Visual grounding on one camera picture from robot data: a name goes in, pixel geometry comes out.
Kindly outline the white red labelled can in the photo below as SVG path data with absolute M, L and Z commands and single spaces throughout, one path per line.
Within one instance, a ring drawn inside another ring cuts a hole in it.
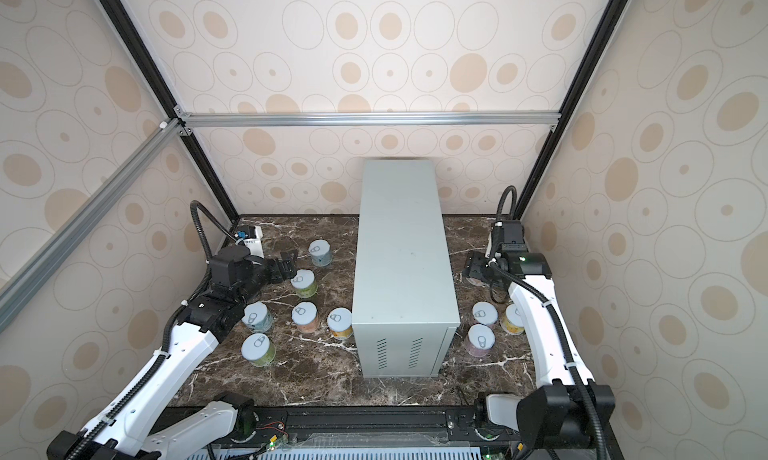
M 472 317 L 477 324 L 492 328 L 498 321 L 496 307 L 488 302 L 477 302 L 472 307 Z

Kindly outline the pink orange labelled can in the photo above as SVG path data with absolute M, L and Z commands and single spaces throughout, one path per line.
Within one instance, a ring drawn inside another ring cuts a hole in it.
M 310 334 L 318 329 L 318 310 L 314 303 L 305 301 L 292 310 L 292 321 L 300 333 Z

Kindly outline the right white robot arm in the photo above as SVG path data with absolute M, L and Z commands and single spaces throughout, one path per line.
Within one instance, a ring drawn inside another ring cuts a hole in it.
M 615 409 L 610 386 L 595 382 L 561 317 L 554 278 L 539 253 L 468 255 L 463 275 L 504 286 L 521 317 L 530 345 L 537 389 L 525 397 L 489 394 L 487 422 L 518 433 L 528 450 L 592 449 L 609 457 L 609 420 Z

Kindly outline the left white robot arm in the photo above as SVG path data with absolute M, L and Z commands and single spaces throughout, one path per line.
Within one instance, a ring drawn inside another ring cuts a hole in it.
M 249 439 L 256 425 L 254 402 L 231 393 L 157 433 L 151 429 L 193 371 L 241 322 L 247 302 L 263 287 L 296 276 L 297 255 L 265 259 L 242 245 L 210 255 L 203 279 L 171 315 L 152 358 L 79 432 L 59 433 L 47 457 L 184 459 L 220 438 Z

